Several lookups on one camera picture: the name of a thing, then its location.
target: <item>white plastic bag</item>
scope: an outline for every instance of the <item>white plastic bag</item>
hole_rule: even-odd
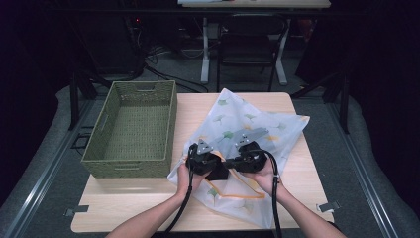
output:
[[[213,154],[224,159],[239,155],[234,146],[238,136],[247,130],[268,129],[256,139],[260,147],[272,153],[281,174],[288,155],[309,117],[284,113],[261,112],[233,92],[223,89],[201,126],[184,144],[183,155],[168,175],[177,184],[177,168],[187,156],[190,145],[204,140]],[[273,221],[271,198],[255,181],[230,170],[226,180],[205,180],[193,196],[207,207],[269,229]]]

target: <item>chair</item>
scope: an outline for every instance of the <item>chair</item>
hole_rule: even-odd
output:
[[[271,91],[281,39],[287,21],[273,14],[234,14],[218,28],[217,91],[220,91],[220,66],[271,67]],[[275,36],[275,42],[269,36]]]

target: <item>woven basket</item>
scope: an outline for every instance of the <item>woven basket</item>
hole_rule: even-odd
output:
[[[164,178],[172,162],[174,81],[114,82],[81,160],[96,178]]]

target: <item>hand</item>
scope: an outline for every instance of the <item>hand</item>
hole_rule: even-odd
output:
[[[203,176],[199,176],[194,174],[192,177],[192,191],[195,191],[198,186],[201,184],[201,182],[210,174],[207,173]],[[179,194],[181,196],[185,196],[189,187],[189,171],[185,164],[182,164],[178,168],[178,189],[176,191],[176,194]]]
[[[274,172],[272,170],[271,160],[266,160],[262,170],[256,173],[242,173],[243,176],[248,177],[256,181],[260,188],[264,190],[269,195],[272,195],[272,179],[274,177]],[[279,185],[283,185],[281,178],[278,178]]]

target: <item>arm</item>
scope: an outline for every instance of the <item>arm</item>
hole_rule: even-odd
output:
[[[206,177],[194,175],[192,191]],[[107,237],[151,237],[169,216],[178,209],[189,186],[188,168],[182,164],[178,168],[178,189],[176,194],[163,203],[146,210],[119,225]]]
[[[264,168],[255,173],[243,173],[245,177],[255,180],[259,186],[272,195],[273,171],[271,161],[267,160]],[[277,201],[290,213],[306,237],[346,237],[337,228],[315,214],[296,199],[283,185],[281,179],[277,187]]]

